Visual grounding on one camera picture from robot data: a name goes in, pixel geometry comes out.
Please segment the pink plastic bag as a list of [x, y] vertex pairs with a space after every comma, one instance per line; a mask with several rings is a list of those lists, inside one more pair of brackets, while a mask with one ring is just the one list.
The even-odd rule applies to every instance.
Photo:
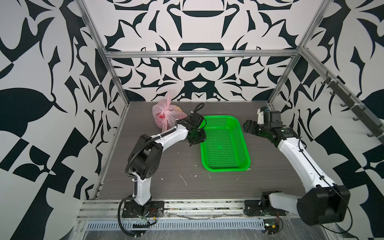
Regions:
[[166, 98], [160, 100], [152, 107], [155, 124], [165, 132], [174, 127], [176, 120], [187, 117], [187, 114], [178, 106], [172, 104], [173, 93], [166, 93]]

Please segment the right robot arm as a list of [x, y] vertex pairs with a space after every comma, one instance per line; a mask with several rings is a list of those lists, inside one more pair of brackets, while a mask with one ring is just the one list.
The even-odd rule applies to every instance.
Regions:
[[282, 123], [258, 124], [247, 120], [245, 133], [268, 139], [288, 159], [298, 174], [305, 195], [297, 197], [279, 191], [263, 192], [260, 211], [281, 210], [298, 215], [308, 226], [339, 223], [349, 212], [350, 191], [337, 185], [306, 151], [301, 139]]

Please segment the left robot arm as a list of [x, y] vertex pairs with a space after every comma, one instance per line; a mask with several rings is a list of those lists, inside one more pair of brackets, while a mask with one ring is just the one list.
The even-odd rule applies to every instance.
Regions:
[[178, 142], [188, 140], [189, 144], [197, 145], [207, 139], [203, 128], [186, 128], [177, 125], [163, 133], [140, 136], [130, 156], [125, 174], [134, 179], [133, 202], [145, 206], [151, 201], [151, 180], [158, 170], [162, 154]]

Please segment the green plastic basket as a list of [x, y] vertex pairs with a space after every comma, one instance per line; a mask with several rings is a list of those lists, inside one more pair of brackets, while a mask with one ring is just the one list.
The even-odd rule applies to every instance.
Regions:
[[244, 172], [251, 158], [238, 119], [233, 116], [205, 116], [207, 135], [201, 143], [201, 159], [210, 172]]

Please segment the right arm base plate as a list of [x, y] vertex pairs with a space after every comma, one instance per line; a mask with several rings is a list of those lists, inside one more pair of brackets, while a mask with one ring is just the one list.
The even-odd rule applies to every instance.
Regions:
[[269, 204], [262, 204], [261, 200], [245, 200], [244, 214], [248, 217], [276, 217], [286, 216], [284, 210], [275, 209]]

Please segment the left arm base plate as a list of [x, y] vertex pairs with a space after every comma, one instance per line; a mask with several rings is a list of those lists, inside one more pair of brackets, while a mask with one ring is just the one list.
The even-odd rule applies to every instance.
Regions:
[[165, 202], [163, 201], [148, 201], [145, 205], [141, 206], [135, 201], [127, 201], [123, 207], [123, 218], [136, 218], [136, 217], [159, 217], [164, 213]]

